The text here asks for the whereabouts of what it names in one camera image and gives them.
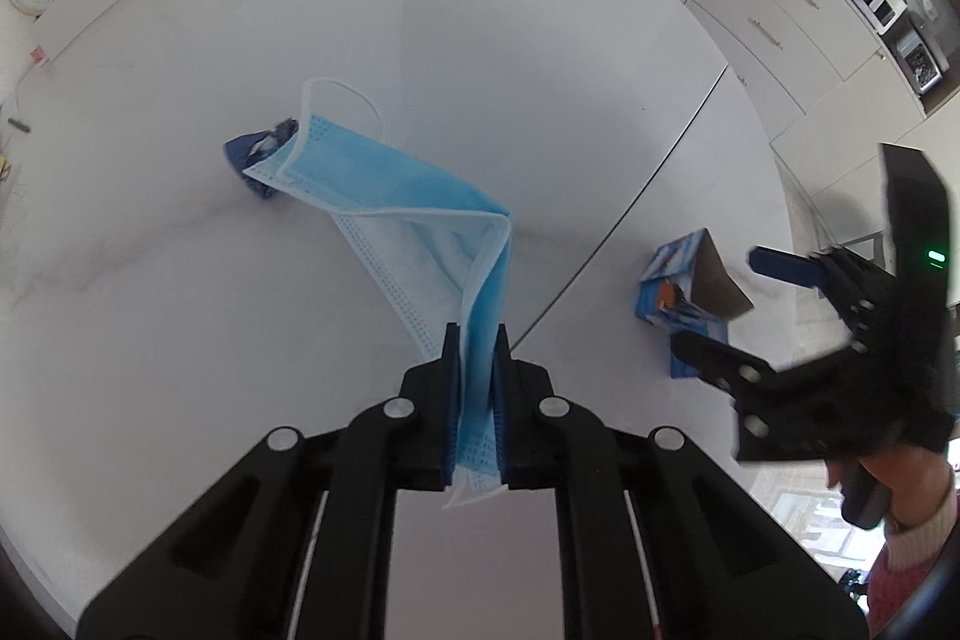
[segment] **face mask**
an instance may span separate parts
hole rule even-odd
[[[304,86],[299,129],[243,174],[330,213],[427,360],[440,357],[446,324],[460,324],[462,410],[456,461],[497,485],[490,396],[500,323],[509,213],[448,172],[310,114]],[[381,124],[389,129],[366,97]]]

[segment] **sleeve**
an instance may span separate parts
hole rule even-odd
[[[894,524],[884,525],[887,544],[870,571],[867,590],[871,637],[886,626],[923,583],[956,524],[959,501],[960,497],[950,492],[928,522],[902,533]]]

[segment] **blue box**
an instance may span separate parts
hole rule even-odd
[[[728,322],[752,309],[702,228],[656,249],[640,277],[634,314],[666,333],[690,330],[727,343]],[[697,371],[671,355],[670,377],[697,377]]]

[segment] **white paper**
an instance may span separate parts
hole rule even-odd
[[[31,26],[37,63],[53,60],[100,15],[120,0],[56,0]]]

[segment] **white marble table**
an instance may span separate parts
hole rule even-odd
[[[757,304],[734,341],[787,355],[792,300],[742,263],[789,244],[784,196],[725,68],[677,0],[119,2],[24,79],[34,130],[6,145],[0,527],[32,585],[70,627],[265,432],[339,428],[419,362],[328,217],[223,160],[316,76],[512,211],[518,355],[608,423],[675,421],[728,461],[726,403],[669,381],[630,306],[656,244],[707,225]],[[334,89],[316,109],[379,133]],[[549,497],[439,504],[401,497],[389,636],[558,636]]]

